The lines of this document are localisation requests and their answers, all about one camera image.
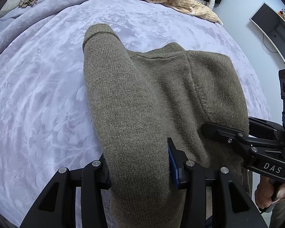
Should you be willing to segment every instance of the white wall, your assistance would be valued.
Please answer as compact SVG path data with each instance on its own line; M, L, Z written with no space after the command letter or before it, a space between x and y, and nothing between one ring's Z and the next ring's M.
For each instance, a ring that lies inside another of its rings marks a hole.
M275 11L285 8L281 0L222 0L213 9L224 23L226 31L239 44L254 68L270 107L272 121L282 123L283 102L280 97L278 71L285 68L278 53L263 45L263 34L249 18L266 2ZM264 37L266 46L276 51Z

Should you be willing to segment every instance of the television frame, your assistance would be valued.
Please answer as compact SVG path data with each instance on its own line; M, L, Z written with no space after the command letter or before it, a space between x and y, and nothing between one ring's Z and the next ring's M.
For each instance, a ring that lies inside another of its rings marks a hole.
M277 13L271 6L269 6L267 3L263 2L261 4L261 6L257 9L257 11L254 12L254 14L249 18L251 22L253 22L254 25L256 25L260 30L261 32L268 38L268 40L271 42L271 44L275 47L275 49L277 50L277 52L280 54L280 56L282 57L284 63L285 63L285 58L282 56L281 52L279 51L279 49L277 48L277 46L271 41L271 39L269 38L269 36L258 26L257 23L255 23L253 20L252 20L252 17L259 11L259 9L264 5L266 4L268 7L270 7L275 13Z

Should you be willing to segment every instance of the black cable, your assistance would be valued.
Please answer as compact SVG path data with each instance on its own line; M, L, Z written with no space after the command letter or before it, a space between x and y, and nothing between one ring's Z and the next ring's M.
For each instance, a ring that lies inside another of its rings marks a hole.
M265 45L265 47L267 48L267 50L269 50L272 53L278 53L278 52L271 51L270 49L268 49L268 47L266 45Z

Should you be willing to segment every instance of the screw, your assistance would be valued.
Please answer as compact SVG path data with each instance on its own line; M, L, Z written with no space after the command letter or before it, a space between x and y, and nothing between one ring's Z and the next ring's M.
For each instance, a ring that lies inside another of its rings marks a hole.
M186 162L186 165L187 165L187 166L194 166L194 165L195 165L195 162L194 162L193 160L188 160L188 161Z
M66 170L65 167L61 167L61 168L58 170L58 172L61 173L61 174L65 173L66 171L67 171L67 170Z
M227 174L229 172L229 169L227 167L222 167L221 172Z
M92 165L97 167L97 166L100 166L101 162L99 160L95 160L92 162Z

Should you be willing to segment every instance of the gray pants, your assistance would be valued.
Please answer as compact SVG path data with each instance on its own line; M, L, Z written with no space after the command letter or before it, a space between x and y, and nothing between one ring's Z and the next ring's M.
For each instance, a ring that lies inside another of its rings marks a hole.
M285 220L285 201L272 210L269 228L279 228Z

